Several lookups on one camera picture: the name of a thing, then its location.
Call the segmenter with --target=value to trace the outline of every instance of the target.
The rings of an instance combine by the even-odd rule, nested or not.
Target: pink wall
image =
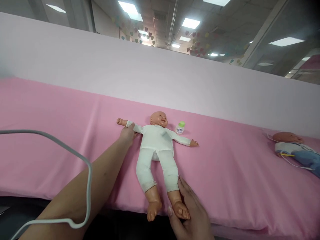
[[[320,138],[320,86],[0,13],[0,77]]]

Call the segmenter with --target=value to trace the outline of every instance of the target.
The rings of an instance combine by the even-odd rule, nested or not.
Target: infant manikin
[[[131,121],[117,119],[117,124],[130,126]],[[150,125],[141,127],[134,126],[133,130],[143,135],[139,158],[137,162],[136,173],[149,202],[147,218],[153,221],[162,208],[162,203],[151,173],[151,161],[159,161],[163,170],[164,182],[167,189],[168,198],[171,202],[175,214],[182,219],[190,219],[187,207],[182,203],[178,188],[178,168],[173,159],[172,140],[176,142],[195,147],[199,144],[193,139],[179,136],[175,132],[167,129],[168,120],[163,112],[155,112],[150,117]]]

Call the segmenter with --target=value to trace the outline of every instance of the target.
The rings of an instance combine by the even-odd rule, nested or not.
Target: doll leg
[[[154,181],[150,169],[153,153],[153,149],[141,148],[136,168],[139,183],[149,202],[147,212],[147,219],[149,222],[155,219],[162,208],[161,199],[156,186],[157,183]]]
[[[181,199],[178,187],[178,167],[173,159],[173,152],[169,150],[157,151],[159,161],[163,170],[164,182],[167,189],[168,198],[177,217],[190,219],[187,207]]]

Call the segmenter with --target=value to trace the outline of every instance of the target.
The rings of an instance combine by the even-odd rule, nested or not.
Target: pink fabric
[[[174,143],[175,159],[212,223],[279,239],[312,239],[320,233],[320,179],[275,156],[274,143],[257,127],[28,80],[0,80],[1,130],[45,131],[90,161],[119,136],[118,117],[146,125],[154,111],[167,114],[169,129],[185,121],[183,135],[199,142],[199,148]],[[140,141],[121,168],[108,201],[112,208],[147,210],[135,173]],[[320,140],[305,141],[320,151]],[[52,199],[85,167],[38,135],[0,135],[0,154],[1,196]],[[166,214],[169,201],[158,162],[152,171]],[[235,238],[232,232],[225,237]]]

